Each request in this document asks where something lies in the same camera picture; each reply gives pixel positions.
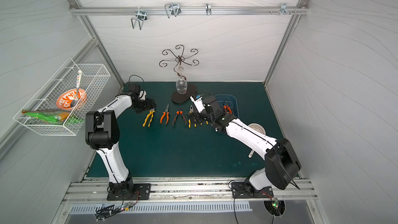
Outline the small yellow black pliers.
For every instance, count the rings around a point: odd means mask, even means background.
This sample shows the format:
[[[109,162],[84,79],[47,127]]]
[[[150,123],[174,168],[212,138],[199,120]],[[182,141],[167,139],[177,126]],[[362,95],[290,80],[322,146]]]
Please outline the small yellow black pliers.
[[[197,120],[196,120],[196,117],[195,117],[193,105],[190,106],[188,119],[189,119],[189,128],[191,128],[192,126],[194,126],[196,128],[197,127]]]

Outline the orange long nose pliers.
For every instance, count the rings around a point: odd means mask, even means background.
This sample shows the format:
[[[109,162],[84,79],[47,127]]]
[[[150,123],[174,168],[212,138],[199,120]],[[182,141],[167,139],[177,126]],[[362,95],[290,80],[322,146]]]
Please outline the orange long nose pliers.
[[[165,125],[168,125],[170,115],[169,115],[169,104],[166,106],[165,111],[163,112],[161,118],[160,118],[160,124],[165,123]]]

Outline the orange combination pliers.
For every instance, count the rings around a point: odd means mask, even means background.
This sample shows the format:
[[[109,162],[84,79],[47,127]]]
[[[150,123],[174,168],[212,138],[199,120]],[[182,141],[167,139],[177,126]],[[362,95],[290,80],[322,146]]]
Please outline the orange combination pliers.
[[[223,110],[224,110],[225,113],[233,114],[233,112],[232,112],[232,110],[231,110],[229,105],[224,105],[223,106]]]

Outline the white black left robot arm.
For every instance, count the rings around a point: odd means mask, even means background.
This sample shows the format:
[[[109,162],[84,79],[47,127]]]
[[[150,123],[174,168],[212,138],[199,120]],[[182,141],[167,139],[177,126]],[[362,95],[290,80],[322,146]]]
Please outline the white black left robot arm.
[[[108,172],[112,194],[125,194],[134,190],[131,174],[119,149],[118,117],[129,108],[141,113],[154,110],[156,103],[147,97],[147,92],[140,85],[128,83],[127,92],[115,96],[103,108],[86,114],[86,143],[101,157]]]

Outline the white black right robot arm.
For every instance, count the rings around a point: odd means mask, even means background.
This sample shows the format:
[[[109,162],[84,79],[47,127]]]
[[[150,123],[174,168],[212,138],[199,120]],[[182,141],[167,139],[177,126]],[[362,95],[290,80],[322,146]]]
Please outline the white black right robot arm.
[[[215,131],[240,141],[264,160],[264,168],[246,178],[248,189],[260,191],[274,186],[285,190],[289,184],[296,186],[293,178],[301,164],[289,140],[272,138],[249,127],[235,115],[222,110],[214,96],[191,97],[190,100],[196,117],[208,121]]]

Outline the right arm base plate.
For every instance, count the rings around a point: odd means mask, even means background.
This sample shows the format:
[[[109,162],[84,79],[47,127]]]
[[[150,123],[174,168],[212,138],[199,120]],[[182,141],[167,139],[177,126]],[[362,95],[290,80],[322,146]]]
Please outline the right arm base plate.
[[[234,199],[272,199],[274,197],[271,186],[257,190],[249,183],[232,180],[228,183],[228,187],[232,190]]]

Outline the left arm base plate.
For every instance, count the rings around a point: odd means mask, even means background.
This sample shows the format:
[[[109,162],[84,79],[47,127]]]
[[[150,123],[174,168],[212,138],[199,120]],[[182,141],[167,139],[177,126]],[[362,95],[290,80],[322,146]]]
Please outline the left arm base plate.
[[[152,184],[109,184],[107,201],[148,200]]]

